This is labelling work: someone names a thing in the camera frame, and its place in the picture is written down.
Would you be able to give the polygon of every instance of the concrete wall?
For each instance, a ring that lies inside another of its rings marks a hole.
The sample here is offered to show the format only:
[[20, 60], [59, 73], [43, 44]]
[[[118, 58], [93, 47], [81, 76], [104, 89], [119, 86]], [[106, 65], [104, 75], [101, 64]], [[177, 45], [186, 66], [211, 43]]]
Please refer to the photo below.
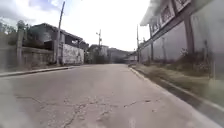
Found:
[[0, 48], [0, 72], [17, 68], [16, 47]]
[[213, 0], [191, 16], [195, 50], [207, 42], [213, 58], [213, 73], [224, 78], [224, 1]]
[[149, 61], [150, 59], [151, 59], [151, 45], [148, 45], [140, 51], [140, 61], [144, 63]]
[[23, 68], [41, 67], [49, 64], [53, 59], [53, 52], [36, 48], [22, 48]]
[[184, 22], [153, 42], [154, 59], [177, 60], [183, 49], [187, 49], [186, 29]]
[[64, 44], [62, 61], [64, 64], [83, 64], [84, 50]]

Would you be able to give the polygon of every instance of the roof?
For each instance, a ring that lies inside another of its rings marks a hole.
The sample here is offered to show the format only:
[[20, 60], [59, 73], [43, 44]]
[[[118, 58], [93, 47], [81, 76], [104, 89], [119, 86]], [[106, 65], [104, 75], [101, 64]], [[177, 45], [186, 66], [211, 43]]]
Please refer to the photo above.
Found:
[[167, 0], [150, 0], [149, 7], [140, 23], [140, 26], [146, 26], [149, 24], [151, 19], [155, 16], [155, 13], [161, 3], [166, 2]]
[[[48, 23], [42, 23], [42, 24], [35, 25], [35, 26], [42, 26], [42, 25], [45, 25], [45, 26], [47, 26], [47, 27], [50, 27], [50, 28], [51, 28], [52, 30], [54, 30], [54, 31], [58, 31], [58, 28], [57, 28], [57, 27], [55, 27], [55, 26], [53, 26], [53, 25], [50, 25], [50, 24], [48, 24]], [[71, 36], [72, 38], [82, 40], [81, 37], [78, 37], [78, 36], [76, 36], [76, 35], [73, 35], [73, 34], [71, 34], [71, 33], [68, 33], [68, 32], [66, 32], [65, 30], [62, 30], [62, 29], [61, 29], [61, 33], [63, 33], [64, 35], [67, 35], [67, 36]]]

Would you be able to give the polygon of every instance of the road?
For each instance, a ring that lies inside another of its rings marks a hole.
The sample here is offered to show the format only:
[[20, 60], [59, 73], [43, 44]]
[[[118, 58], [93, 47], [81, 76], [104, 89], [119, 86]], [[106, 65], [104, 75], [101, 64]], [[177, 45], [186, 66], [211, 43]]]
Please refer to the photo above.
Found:
[[220, 128], [126, 65], [0, 79], [0, 128]]

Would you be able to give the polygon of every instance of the curb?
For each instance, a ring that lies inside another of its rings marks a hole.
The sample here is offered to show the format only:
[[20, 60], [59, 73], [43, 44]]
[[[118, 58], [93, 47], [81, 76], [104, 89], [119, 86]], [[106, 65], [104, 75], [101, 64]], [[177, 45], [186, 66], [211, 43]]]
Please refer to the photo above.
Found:
[[10, 72], [10, 73], [2, 73], [2, 74], [0, 74], [0, 78], [2, 78], [2, 77], [10, 77], [10, 76], [20, 76], [20, 75], [35, 74], [35, 73], [41, 73], [41, 72], [68, 70], [68, 69], [72, 69], [72, 68], [75, 68], [75, 67], [76, 66], [60, 67], [60, 68], [48, 68], [48, 69], [37, 69], [37, 70], [31, 70], [31, 71], [19, 71], [19, 72]]
[[[137, 70], [135, 68], [131, 68], [131, 69], [137, 71], [138, 73], [148, 78], [147, 74], [145, 74], [144, 72]], [[167, 80], [164, 80], [161, 78], [159, 78], [159, 80], [160, 81], [153, 81], [153, 82], [157, 83], [159, 86], [163, 87], [164, 89], [174, 94], [181, 100], [187, 102], [193, 108], [203, 113], [204, 115], [209, 117], [211, 120], [218, 123], [220, 126], [224, 127], [224, 108], [222, 106], [215, 104], [202, 97], [199, 97], [187, 90], [184, 90]]]

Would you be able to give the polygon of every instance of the tree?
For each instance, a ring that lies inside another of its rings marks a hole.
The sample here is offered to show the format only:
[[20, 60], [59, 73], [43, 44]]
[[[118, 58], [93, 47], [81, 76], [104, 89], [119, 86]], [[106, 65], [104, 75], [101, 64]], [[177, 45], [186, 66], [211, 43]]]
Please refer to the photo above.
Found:
[[20, 20], [17, 22], [17, 27], [18, 29], [24, 29], [25, 28], [25, 23], [23, 20]]

